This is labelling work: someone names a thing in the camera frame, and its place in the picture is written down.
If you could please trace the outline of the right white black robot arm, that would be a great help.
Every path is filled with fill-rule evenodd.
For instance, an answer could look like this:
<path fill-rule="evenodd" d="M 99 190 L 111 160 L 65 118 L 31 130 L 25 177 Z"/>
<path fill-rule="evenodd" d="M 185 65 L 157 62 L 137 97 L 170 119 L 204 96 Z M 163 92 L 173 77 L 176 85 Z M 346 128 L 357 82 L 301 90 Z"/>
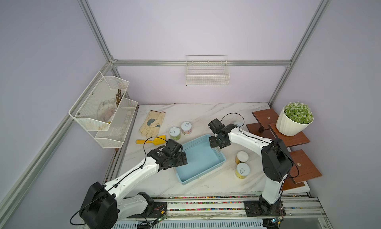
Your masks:
<path fill-rule="evenodd" d="M 223 149 L 234 143 L 261 157 L 263 172 L 267 177 L 261 199 L 268 205 L 274 205 L 279 200 L 284 181 L 294 165 L 285 143 L 279 138 L 272 140 L 251 134 L 235 124 L 226 126 L 217 118 L 208 127 L 213 132 L 209 137 L 211 148 Z"/>

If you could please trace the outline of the yellow label can front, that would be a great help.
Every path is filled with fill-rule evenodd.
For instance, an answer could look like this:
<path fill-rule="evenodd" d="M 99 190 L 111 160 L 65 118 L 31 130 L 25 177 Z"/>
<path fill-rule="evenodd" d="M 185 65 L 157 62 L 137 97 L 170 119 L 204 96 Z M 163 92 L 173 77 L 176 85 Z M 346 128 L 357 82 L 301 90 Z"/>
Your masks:
<path fill-rule="evenodd" d="M 235 175 L 239 179 L 245 179 L 250 174 L 250 167 L 246 163 L 239 163 L 235 169 Z"/>

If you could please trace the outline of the green label can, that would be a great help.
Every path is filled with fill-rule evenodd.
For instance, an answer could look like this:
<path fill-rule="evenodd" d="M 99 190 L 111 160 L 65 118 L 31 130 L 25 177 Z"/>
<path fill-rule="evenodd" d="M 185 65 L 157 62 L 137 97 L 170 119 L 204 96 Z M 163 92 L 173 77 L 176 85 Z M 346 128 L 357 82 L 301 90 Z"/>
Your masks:
<path fill-rule="evenodd" d="M 178 141 L 181 138 L 181 130 L 178 127 L 172 127 L 169 130 L 169 135 L 171 139 Z"/>

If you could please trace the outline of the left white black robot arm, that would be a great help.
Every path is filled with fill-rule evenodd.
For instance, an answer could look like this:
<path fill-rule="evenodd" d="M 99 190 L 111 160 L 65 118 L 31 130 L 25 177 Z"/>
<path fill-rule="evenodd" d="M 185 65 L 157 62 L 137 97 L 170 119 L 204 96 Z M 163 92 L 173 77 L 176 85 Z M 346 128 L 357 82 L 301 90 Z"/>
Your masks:
<path fill-rule="evenodd" d="M 154 200 L 145 192 L 134 197 L 127 195 L 141 182 L 161 170 L 186 165 L 187 157 L 183 147 L 173 139 L 166 141 L 121 176 L 104 184 L 92 184 L 84 198 L 79 216 L 90 229 L 111 229 L 119 220 L 141 215 L 154 214 Z"/>

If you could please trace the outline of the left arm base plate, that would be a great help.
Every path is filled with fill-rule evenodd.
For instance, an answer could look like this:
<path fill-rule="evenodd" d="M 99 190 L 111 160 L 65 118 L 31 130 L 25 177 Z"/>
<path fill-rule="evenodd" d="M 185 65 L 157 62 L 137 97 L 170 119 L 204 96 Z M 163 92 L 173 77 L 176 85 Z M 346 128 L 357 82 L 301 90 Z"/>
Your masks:
<path fill-rule="evenodd" d="M 157 219 L 166 214 L 167 207 L 167 202 L 154 202 L 149 204 L 143 213 L 129 216 L 128 219 Z"/>

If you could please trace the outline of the light blue plastic basket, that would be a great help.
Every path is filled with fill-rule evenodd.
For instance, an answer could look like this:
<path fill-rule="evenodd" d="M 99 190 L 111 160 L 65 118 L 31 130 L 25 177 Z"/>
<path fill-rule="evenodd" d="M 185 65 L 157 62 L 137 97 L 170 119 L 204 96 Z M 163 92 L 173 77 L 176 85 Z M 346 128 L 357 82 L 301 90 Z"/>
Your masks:
<path fill-rule="evenodd" d="M 183 144 L 187 164 L 175 168 L 178 181 L 186 185 L 226 162 L 226 156 L 218 149 L 211 148 L 210 135 L 206 134 Z"/>

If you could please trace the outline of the pink label can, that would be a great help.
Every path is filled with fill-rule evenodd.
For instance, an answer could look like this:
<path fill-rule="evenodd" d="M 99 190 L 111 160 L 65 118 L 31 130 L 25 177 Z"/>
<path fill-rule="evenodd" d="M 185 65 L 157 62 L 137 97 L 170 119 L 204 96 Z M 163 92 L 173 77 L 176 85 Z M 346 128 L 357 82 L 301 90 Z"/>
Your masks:
<path fill-rule="evenodd" d="M 181 131 L 184 135 L 190 135 L 192 133 L 192 124 L 190 122 L 183 122 L 181 124 Z"/>

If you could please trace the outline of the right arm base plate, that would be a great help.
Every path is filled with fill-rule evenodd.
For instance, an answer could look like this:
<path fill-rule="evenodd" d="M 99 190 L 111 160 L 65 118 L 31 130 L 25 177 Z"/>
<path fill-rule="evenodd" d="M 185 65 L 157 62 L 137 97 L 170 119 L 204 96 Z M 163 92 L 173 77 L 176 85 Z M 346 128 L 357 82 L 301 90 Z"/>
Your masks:
<path fill-rule="evenodd" d="M 247 217 L 278 217 L 285 216 L 285 210 L 281 201 L 268 204 L 266 201 L 244 201 Z"/>

